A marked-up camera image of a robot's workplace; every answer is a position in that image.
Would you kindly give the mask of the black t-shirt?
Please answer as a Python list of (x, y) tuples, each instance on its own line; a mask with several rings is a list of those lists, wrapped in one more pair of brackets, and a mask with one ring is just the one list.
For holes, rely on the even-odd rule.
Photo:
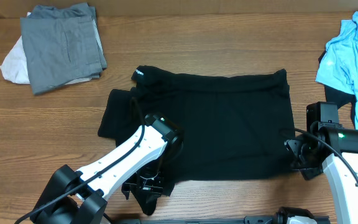
[(287, 73), (207, 77), (139, 66), (136, 86), (109, 94), (98, 135), (122, 144), (139, 115), (162, 113), (183, 130), (161, 166), (163, 195), (187, 180), (266, 179), (290, 171), (281, 129), (294, 127)]

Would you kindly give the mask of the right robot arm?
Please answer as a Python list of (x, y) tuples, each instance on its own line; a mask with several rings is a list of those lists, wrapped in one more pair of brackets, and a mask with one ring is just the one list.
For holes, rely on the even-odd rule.
[(334, 103), (306, 107), (305, 131), (284, 145), (294, 157), (292, 168), (306, 180), (326, 176), (338, 223), (358, 223), (358, 130), (339, 122)]

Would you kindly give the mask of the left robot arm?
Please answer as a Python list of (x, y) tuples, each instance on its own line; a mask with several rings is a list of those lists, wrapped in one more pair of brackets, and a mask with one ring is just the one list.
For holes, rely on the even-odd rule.
[(110, 196), (130, 178), (134, 187), (158, 176), (162, 161), (181, 147), (183, 131), (162, 114), (148, 114), (135, 133), (109, 154), (78, 170), (51, 176), (29, 218), (32, 223), (107, 223)]

